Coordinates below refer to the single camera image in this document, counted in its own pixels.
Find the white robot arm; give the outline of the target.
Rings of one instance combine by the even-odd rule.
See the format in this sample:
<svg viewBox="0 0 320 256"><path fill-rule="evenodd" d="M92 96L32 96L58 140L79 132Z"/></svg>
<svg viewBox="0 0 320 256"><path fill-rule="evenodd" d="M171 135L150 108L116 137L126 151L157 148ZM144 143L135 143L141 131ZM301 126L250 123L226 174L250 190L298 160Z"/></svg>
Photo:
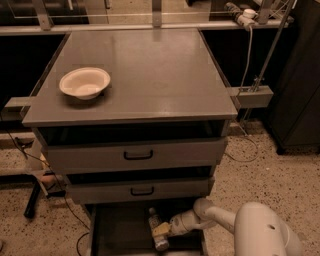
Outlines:
<svg viewBox="0 0 320 256"><path fill-rule="evenodd" d="M272 209L258 202L247 202L233 213L199 198L191 210L173 216L169 222L149 226L158 243L215 224L234 236L235 256L303 256L298 235Z"/></svg>

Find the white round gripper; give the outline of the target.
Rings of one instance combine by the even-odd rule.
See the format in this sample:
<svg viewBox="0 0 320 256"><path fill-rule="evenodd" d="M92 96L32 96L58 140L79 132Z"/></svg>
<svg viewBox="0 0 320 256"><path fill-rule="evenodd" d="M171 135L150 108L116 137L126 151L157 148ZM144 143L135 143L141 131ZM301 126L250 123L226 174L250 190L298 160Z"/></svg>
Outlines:
<svg viewBox="0 0 320 256"><path fill-rule="evenodd" d="M194 210L188 210L173 216L169 223L163 222L152 230L152 237L182 236L193 230L201 230L202 223Z"/></svg>

